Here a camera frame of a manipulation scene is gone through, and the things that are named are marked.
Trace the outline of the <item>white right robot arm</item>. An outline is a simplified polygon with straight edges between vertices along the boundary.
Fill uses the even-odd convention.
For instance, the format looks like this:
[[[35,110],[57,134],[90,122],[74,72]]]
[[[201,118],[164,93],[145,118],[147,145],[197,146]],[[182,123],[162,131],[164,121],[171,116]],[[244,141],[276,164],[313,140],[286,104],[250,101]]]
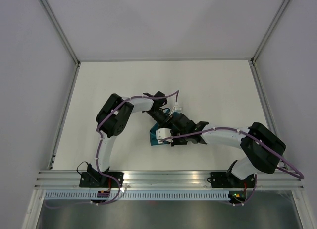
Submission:
[[[245,157],[235,160],[226,172],[226,181],[239,186],[247,177],[263,172],[273,174],[286,145],[263,124],[250,127],[216,126],[206,121],[194,123],[184,114],[173,114],[170,120],[172,141],[181,144],[216,144],[240,149]]]

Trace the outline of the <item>teal cloth napkin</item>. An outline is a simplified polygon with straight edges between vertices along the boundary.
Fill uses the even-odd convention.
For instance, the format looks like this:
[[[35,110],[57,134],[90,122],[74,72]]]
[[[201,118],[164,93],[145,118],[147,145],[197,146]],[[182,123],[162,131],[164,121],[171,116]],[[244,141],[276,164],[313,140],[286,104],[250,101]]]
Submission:
[[[163,108],[163,111],[165,113],[168,113],[170,117],[172,118],[171,109],[169,108]],[[163,145],[163,144],[171,144],[173,142],[172,137],[166,138],[164,141],[158,141],[156,139],[156,130],[159,128],[169,128],[171,129],[170,124],[169,125],[158,125],[157,122],[154,124],[154,126],[150,129],[150,145],[156,146],[156,145]]]

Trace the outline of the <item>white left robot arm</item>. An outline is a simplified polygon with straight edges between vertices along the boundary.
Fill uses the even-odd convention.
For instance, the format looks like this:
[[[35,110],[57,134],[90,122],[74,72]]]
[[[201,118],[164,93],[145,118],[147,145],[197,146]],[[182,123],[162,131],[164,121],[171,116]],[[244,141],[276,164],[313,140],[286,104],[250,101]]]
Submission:
[[[178,92],[167,96],[162,92],[157,92],[154,96],[144,93],[132,97],[111,94],[96,116],[99,143],[92,162],[92,168],[96,171],[91,175],[91,182],[96,187],[104,187],[108,182],[106,172],[110,168],[114,143],[126,128],[131,115],[138,112],[155,114],[160,107],[166,105],[167,99],[172,96],[178,96]]]

